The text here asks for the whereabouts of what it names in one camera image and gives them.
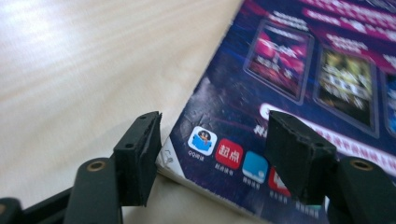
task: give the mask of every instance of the wooden table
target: wooden table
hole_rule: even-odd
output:
[[[134,119],[171,132],[240,0],[0,3],[0,198],[24,208],[108,157]],[[255,223],[158,176],[125,223]]]

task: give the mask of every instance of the red app icon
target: red app icon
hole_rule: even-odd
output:
[[[241,146],[223,138],[216,150],[216,160],[232,169],[237,169],[241,163],[243,153],[244,149]]]
[[[276,170],[274,169],[274,167],[271,167],[270,177],[269,177],[269,180],[268,180],[268,185],[274,191],[277,191],[277,192],[279,192],[279,193],[281,193],[281,194],[283,194],[283,195],[285,195],[287,197],[290,196],[290,192],[288,191],[288,189],[286,188],[285,184],[280,179],[279,175],[276,173]]]

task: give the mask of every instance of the app icon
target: app icon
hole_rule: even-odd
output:
[[[221,139],[216,150],[216,161],[232,169],[237,169],[241,163],[244,149],[238,144],[228,140]]]
[[[265,180],[267,171],[268,162],[264,157],[251,151],[247,152],[244,165],[242,166],[242,172],[245,176],[262,184]]]
[[[285,184],[280,179],[279,175],[276,173],[274,167],[271,167],[268,185],[270,186],[270,189],[273,189],[274,191],[277,191],[285,196],[288,197],[290,196],[290,192],[288,191]]]
[[[196,126],[189,138],[189,147],[208,156],[212,154],[218,137],[202,127]]]

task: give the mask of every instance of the magazine cover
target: magazine cover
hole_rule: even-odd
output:
[[[160,172],[275,223],[328,223],[264,158],[268,114],[297,117],[396,180],[396,4],[246,0],[165,142]]]

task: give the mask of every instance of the light wood grain surface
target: light wood grain surface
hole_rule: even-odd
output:
[[[0,1],[0,198],[24,208],[108,157],[134,119],[170,133],[240,0]],[[255,223],[157,176],[125,223]]]

